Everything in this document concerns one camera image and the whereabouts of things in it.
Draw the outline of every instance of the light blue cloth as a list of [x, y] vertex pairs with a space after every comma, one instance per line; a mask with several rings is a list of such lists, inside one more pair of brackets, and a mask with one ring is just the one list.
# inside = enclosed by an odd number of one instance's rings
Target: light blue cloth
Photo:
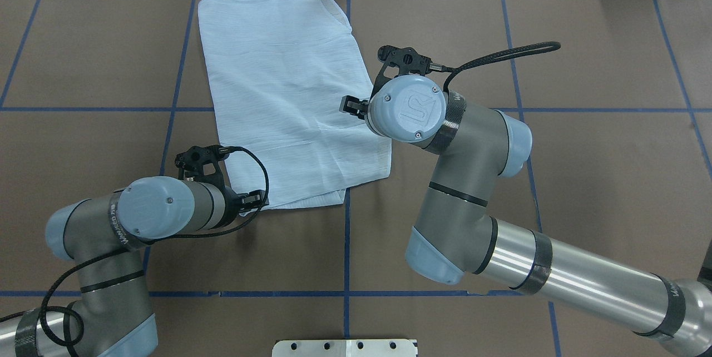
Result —
[[[340, 204], [346, 188], [389, 175], [390, 139], [338, 111], [372, 84], [334, 0], [202, 0], [198, 18], [220, 142], [262, 160], [268, 208]], [[250, 157], [226, 166], [237, 192], [264, 188]]]

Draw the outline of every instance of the grid line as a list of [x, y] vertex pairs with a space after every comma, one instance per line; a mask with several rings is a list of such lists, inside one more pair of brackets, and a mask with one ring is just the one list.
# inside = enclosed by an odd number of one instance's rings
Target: grid line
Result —
[[[505, 28], [505, 33], [507, 35], [507, 46], [509, 48], [513, 48], [512, 46], [512, 32], [511, 28], [509, 26], [509, 16], [507, 13], [507, 1], [502, 0], [502, 15], [504, 17], [504, 28]], [[521, 91], [519, 89], [519, 77], [517, 75], [517, 66], [516, 63], [514, 63], [514, 58], [509, 60], [511, 69], [512, 69], [512, 80], [514, 83], [514, 94], [517, 99], [517, 113], [519, 114], [519, 120], [522, 122], [526, 121], [524, 120], [524, 108], [522, 105], [522, 95]], [[529, 156], [529, 159], [527, 159], [527, 173], [529, 174], [529, 187], [531, 190], [532, 198], [534, 199], [534, 210], [536, 211], [536, 224], [537, 228], [539, 228], [539, 232], [543, 233], [544, 230], [542, 229], [542, 224], [541, 224], [541, 211], [539, 210], [539, 197], [537, 197], [537, 192], [536, 192], [536, 183], [534, 182], [534, 169], [532, 167], [532, 161], [531, 161], [531, 155]], [[556, 357], [561, 357], [561, 345], [559, 342], [559, 327], [556, 324], [556, 311], [554, 308], [554, 303], [551, 301], [549, 303], [549, 320], [551, 322], [551, 332], [553, 339], [552, 341], [554, 342], [554, 352], [556, 354]]]
[[663, 22], [663, 17], [660, 13], [660, 7], [658, 5], [658, 0], [653, 0], [653, 6], [655, 7], [655, 14], [658, 17], [658, 23], [660, 25], [660, 32], [662, 33], [663, 40], [665, 41], [665, 46], [667, 47], [668, 54], [670, 55], [670, 62], [675, 70], [675, 76], [677, 77], [677, 83], [680, 85], [680, 91], [682, 92], [682, 97], [685, 99], [685, 106], [687, 106], [687, 112], [690, 114], [690, 120], [692, 121], [692, 127], [695, 129], [695, 136], [697, 137], [697, 142], [699, 143], [700, 150], [702, 152], [702, 158], [704, 159], [705, 165], [707, 166], [707, 173], [712, 180], [712, 164], [710, 164], [710, 157], [707, 154], [707, 147], [705, 147], [705, 142], [702, 139], [702, 134], [700, 132], [700, 127], [697, 124], [697, 118], [695, 118], [695, 113], [692, 109], [692, 103], [690, 102], [690, 96], [687, 94], [687, 88], [685, 87], [685, 82], [682, 80], [682, 74], [680, 73], [680, 68], [677, 65], [677, 59], [675, 58], [675, 53], [672, 50], [672, 45], [670, 45], [670, 40], [667, 35], [667, 30], [665, 28], [665, 23]]
[[[45, 290], [5, 290], [0, 297], [44, 297]], [[149, 291], [151, 297], [283, 298], [283, 297], [520, 297], [518, 291], [491, 290], [485, 294], [466, 290], [278, 290], [278, 291]], [[56, 291], [55, 297], [80, 297], [79, 291]]]
[[[503, 112], [525, 113], [712, 113], [712, 108], [586, 108], [586, 107], [494, 107], [493, 109]], [[212, 113], [214, 107], [2, 107], [2, 112], [29, 112], [29, 113], [53, 113], [53, 112], [127, 112], [127, 113], [168, 113], [175, 111]]]
[[7, 98], [7, 93], [10, 91], [10, 83], [12, 82], [12, 77], [15, 75], [15, 69], [17, 68], [18, 62], [20, 62], [20, 56], [22, 55], [22, 50], [25, 48], [25, 41], [27, 41], [27, 36], [30, 33], [30, 28], [35, 20], [35, 15], [37, 15], [37, 10], [40, 7], [41, 0], [35, 0], [35, 6], [32, 8], [32, 13], [30, 13], [30, 18], [27, 21], [27, 26], [25, 27], [25, 32], [22, 33], [22, 38], [20, 40], [20, 45], [17, 47], [17, 53], [15, 53], [15, 59], [12, 61], [12, 66], [10, 67], [10, 73], [7, 75], [7, 80], [5, 81], [5, 87], [3, 88], [2, 95], [0, 96], [0, 108], [5, 104], [5, 98]]
[[[346, 19], [351, 23], [351, 0], [346, 0]], [[346, 189], [344, 198], [344, 339], [351, 337], [351, 189]]]
[[[161, 157], [161, 167], [158, 175], [163, 176], [166, 172], [166, 160], [168, 158], [168, 147], [170, 146], [171, 136], [173, 134], [173, 122], [175, 122], [176, 111], [178, 107], [178, 97], [180, 96], [180, 85], [183, 80], [183, 68], [185, 67], [185, 56], [188, 53], [188, 40], [190, 38], [190, 30], [193, 24], [193, 12], [195, 10], [195, 0], [190, 1], [190, 11], [188, 12], [188, 23], [185, 26], [185, 38], [183, 38], [183, 50], [180, 55], [180, 63], [178, 65], [178, 75], [176, 76], [176, 87], [173, 92], [173, 103], [171, 104], [171, 116], [168, 118], [168, 129], [166, 129], [166, 141], [163, 143], [163, 156]], [[148, 272], [148, 261], [151, 258], [151, 246], [147, 246], [143, 251], [143, 271]]]

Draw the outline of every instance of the black cable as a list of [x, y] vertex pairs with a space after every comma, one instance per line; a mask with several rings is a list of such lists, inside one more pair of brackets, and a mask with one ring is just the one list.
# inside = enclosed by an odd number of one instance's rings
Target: black cable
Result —
[[[262, 161], [260, 161], [256, 155], [252, 154], [252, 152], [250, 150], [247, 150], [244, 147], [228, 147], [228, 148], [230, 149], [230, 152], [235, 152], [235, 151], [244, 152], [245, 154], [252, 157], [252, 159], [255, 160], [255, 162], [257, 162], [257, 165], [259, 165], [260, 168], [262, 168], [262, 173], [265, 176], [265, 197], [264, 197], [264, 199], [267, 200], [268, 199], [267, 197], [269, 197], [269, 177], [267, 177], [267, 168], [265, 168], [264, 164], [262, 164]], [[165, 240], [165, 239], [201, 239], [201, 238], [205, 238], [205, 237], [216, 237], [216, 236], [228, 235], [229, 233], [241, 230], [242, 228], [249, 225], [250, 222], [254, 221], [255, 217], [257, 217], [257, 214], [259, 214], [260, 211], [262, 211], [262, 207], [264, 207], [264, 203], [262, 205], [260, 205], [259, 207], [257, 207], [257, 210], [252, 214], [251, 217], [247, 218], [247, 220], [245, 222], [242, 222], [241, 224], [237, 225], [236, 227], [234, 227], [232, 229], [224, 230], [221, 232], [215, 232], [215, 233], [202, 233], [202, 234], [198, 234], [198, 235], [173, 235], [173, 236], [163, 238], [162, 240]]]
[[[84, 261], [81, 264], [78, 264], [77, 266], [74, 266], [74, 268], [69, 269], [66, 271], [62, 276], [57, 279], [54, 284], [49, 288], [47, 293], [45, 294], [44, 298], [42, 299], [42, 304], [40, 305], [40, 314], [39, 314], [39, 319], [40, 319], [40, 325], [42, 326], [42, 331], [44, 331], [45, 335], [54, 343], [58, 344], [59, 346], [64, 346], [64, 347], [69, 347], [69, 346], [74, 346], [78, 344], [81, 340], [82, 337], [84, 336], [84, 321], [82, 321], [82, 318], [79, 314], [77, 314], [76, 311], [71, 310], [71, 309], [66, 309], [68, 311], [64, 311], [66, 307], [56, 307], [56, 306], [48, 306], [49, 304], [49, 299], [52, 297], [54, 292], [57, 290], [59, 285], [64, 282], [65, 279], [67, 279], [71, 274], [75, 273], [76, 271], [79, 271], [82, 268], [85, 268], [86, 266], [90, 266], [91, 264], [97, 263], [101, 261], [102, 259], [107, 259], [112, 256], [117, 256], [123, 253], [128, 252], [128, 250], [125, 249], [119, 249], [119, 250], [114, 250], [112, 252], [106, 253], [104, 255], [100, 255], [97, 257], [94, 257], [92, 259], [89, 259], [87, 261]], [[74, 317], [77, 321], [77, 326], [78, 326], [78, 334], [77, 337], [74, 339], [61, 339], [59, 336], [54, 334], [52, 332], [52, 329], [50, 329], [49, 324], [47, 323], [47, 311], [58, 311], [59, 309], [62, 309], [64, 314], [69, 314]]]
[[470, 62], [458, 66], [457, 68], [445, 67], [445, 71], [452, 73], [450, 73], [450, 76], [445, 79], [445, 84], [443, 84], [443, 91], [449, 91], [448, 85], [453, 80], [453, 78], [455, 78], [458, 73], [467, 69], [475, 68], [476, 66], [486, 65], [488, 63], [508, 61], [510, 59], [519, 58], [522, 56], [549, 53], [550, 51], [559, 50], [559, 48], [561, 48], [561, 43], [558, 43], [557, 41], [544, 41], [542, 43], [530, 44], [528, 46], [510, 48], [508, 50], [499, 51], [497, 53], [491, 53], [487, 56], [483, 56], [478, 59], [473, 59]]

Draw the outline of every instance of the black ring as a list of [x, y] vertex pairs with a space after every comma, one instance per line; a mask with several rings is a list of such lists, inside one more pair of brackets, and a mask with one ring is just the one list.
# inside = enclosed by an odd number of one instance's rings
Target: black ring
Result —
[[655, 339], [656, 341], [664, 341], [672, 339], [675, 332], [679, 331], [682, 322], [685, 321], [685, 295], [682, 293], [680, 286], [673, 281], [669, 281], [660, 275], [657, 276], [665, 285], [665, 290], [668, 294], [668, 308], [665, 312], [663, 321], [650, 332], [641, 334], [633, 331], [634, 334], [644, 336], [646, 338]]
[[531, 232], [534, 234], [534, 247], [536, 248], [532, 268], [527, 277], [524, 278], [524, 282], [517, 287], [509, 288], [527, 295], [536, 294], [544, 287], [547, 279], [549, 279], [549, 274], [551, 274], [551, 261], [554, 258], [549, 236], [544, 235], [544, 233]]
[[127, 232], [124, 229], [123, 225], [121, 225], [119, 216], [117, 214], [119, 197], [121, 197], [121, 193], [114, 193], [113, 195], [111, 195], [111, 199], [109, 200], [109, 211], [107, 212], [109, 214], [109, 226], [112, 228], [112, 231], [114, 231], [114, 234], [116, 235], [116, 238], [119, 243], [121, 243], [121, 245], [126, 250], [141, 250], [149, 244], [144, 243], [137, 236]]
[[432, 152], [432, 154], [442, 154], [450, 146], [450, 142], [452, 142], [458, 129], [460, 129], [465, 109], [467, 109], [465, 97], [455, 91], [451, 91], [448, 96], [447, 109], [445, 109], [445, 119], [440, 125], [440, 129], [435, 133], [433, 140], [423, 150]]
[[448, 196], [457, 197], [458, 199], [465, 200], [466, 202], [471, 202], [476, 205], [481, 205], [482, 207], [487, 207], [487, 200], [468, 195], [467, 193], [463, 193], [450, 187], [443, 186], [439, 183], [430, 182], [429, 187], [433, 190], [437, 190], [438, 192], [443, 192]]
[[122, 283], [128, 282], [128, 281], [130, 281], [130, 280], [132, 280], [132, 279], [140, 278], [140, 277], [143, 276], [143, 275], [144, 275], [144, 274], [143, 274], [143, 270], [141, 270], [141, 271], [135, 271], [135, 273], [128, 274], [128, 275], [124, 275], [124, 276], [120, 276], [120, 277], [114, 278], [114, 279], [109, 279], [109, 281], [103, 281], [103, 282], [99, 282], [99, 283], [97, 283], [97, 284], [82, 286], [82, 287], [79, 289], [79, 291], [81, 291], [82, 293], [88, 293], [88, 292], [90, 292], [90, 291], [96, 291], [96, 290], [99, 290], [99, 289], [107, 288], [107, 287], [109, 287], [109, 286], [114, 286], [114, 285], [117, 285], [117, 284], [122, 284]]
[[499, 225], [497, 225], [497, 220], [494, 217], [490, 218], [492, 219], [492, 236], [490, 236], [490, 245], [487, 248], [487, 254], [485, 254], [485, 259], [483, 259], [482, 264], [480, 264], [479, 268], [473, 272], [473, 274], [476, 275], [481, 274], [482, 271], [487, 268], [487, 264], [489, 264], [489, 261], [492, 259], [497, 243], [497, 236], [499, 235]]
[[15, 330], [15, 355], [17, 357], [38, 357], [37, 319], [40, 309], [26, 311]]

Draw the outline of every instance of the silver metal tube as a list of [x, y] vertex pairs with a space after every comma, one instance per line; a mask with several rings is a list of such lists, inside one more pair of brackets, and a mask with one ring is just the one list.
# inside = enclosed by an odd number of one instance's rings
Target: silver metal tube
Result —
[[[11, 319], [0, 324], [0, 355], [3, 357], [16, 357], [15, 354], [15, 331], [21, 317]], [[59, 337], [63, 337], [64, 315], [50, 311], [47, 313], [47, 323], [50, 329]], [[42, 331], [42, 326], [37, 323], [37, 351], [43, 357], [69, 357], [66, 347], [59, 346], [52, 342]]]
[[[635, 332], [650, 332], [663, 321], [668, 296], [655, 275], [551, 240], [551, 271], [537, 295], [561, 301]], [[509, 287], [527, 279], [536, 243], [530, 230], [498, 220], [491, 260], [483, 271]]]
[[650, 332], [665, 318], [668, 295], [655, 275], [551, 240], [551, 273], [539, 294], [635, 332]]
[[676, 283], [685, 295], [685, 320], [661, 346], [674, 355], [701, 355], [712, 347], [712, 292], [692, 279]]
[[508, 222], [497, 223], [496, 246], [482, 275], [516, 287], [527, 278], [534, 262], [534, 234]]

